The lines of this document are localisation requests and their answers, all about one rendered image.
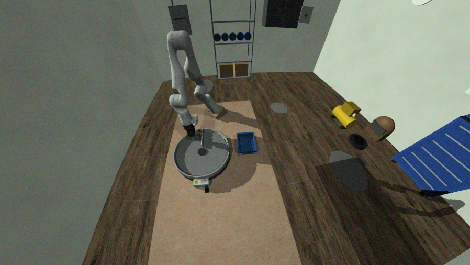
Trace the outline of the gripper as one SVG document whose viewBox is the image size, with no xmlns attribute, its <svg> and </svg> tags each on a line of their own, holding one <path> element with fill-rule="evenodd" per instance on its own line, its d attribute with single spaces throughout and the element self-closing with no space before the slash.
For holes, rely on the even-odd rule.
<svg viewBox="0 0 470 265">
<path fill-rule="evenodd" d="M 195 126 L 197 126 L 198 123 L 198 115 L 194 115 L 193 117 L 190 117 L 185 120 L 181 120 L 181 124 L 183 125 L 184 129 L 187 131 L 187 135 L 189 137 L 195 136 L 196 139 L 198 139 L 198 133 L 195 131 Z"/>
</svg>

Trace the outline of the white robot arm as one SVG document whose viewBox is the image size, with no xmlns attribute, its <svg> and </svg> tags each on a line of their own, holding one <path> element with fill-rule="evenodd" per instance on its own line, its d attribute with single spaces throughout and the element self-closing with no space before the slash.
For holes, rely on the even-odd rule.
<svg viewBox="0 0 470 265">
<path fill-rule="evenodd" d="M 220 108 L 214 99 L 206 94 L 207 87 L 203 81 L 200 69 L 198 67 L 191 39 L 186 31 L 170 31 L 167 35 L 167 47 L 169 51 L 169 58 L 172 72 L 172 88 L 178 90 L 180 94 L 172 94 L 170 96 L 170 104 L 173 109 L 178 113 L 180 119 L 185 120 L 190 117 L 188 105 L 188 96 L 185 88 L 185 73 L 189 79 L 195 82 L 196 88 L 194 95 L 213 113 L 219 112 Z M 184 70 L 177 59 L 177 50 L 184 50 L 186 52 L 186 61 Z"/>
</svg>

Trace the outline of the blue plastic crate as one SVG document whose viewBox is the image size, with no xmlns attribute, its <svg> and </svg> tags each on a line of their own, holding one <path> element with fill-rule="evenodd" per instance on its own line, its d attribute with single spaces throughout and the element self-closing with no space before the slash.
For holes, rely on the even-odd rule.
<svg viewBox="0 0 470 265">
<path fill-rule="evenodd" d="M 238 154 L 257 154 L 254 132 L 237 133 Z"/>
</svg>

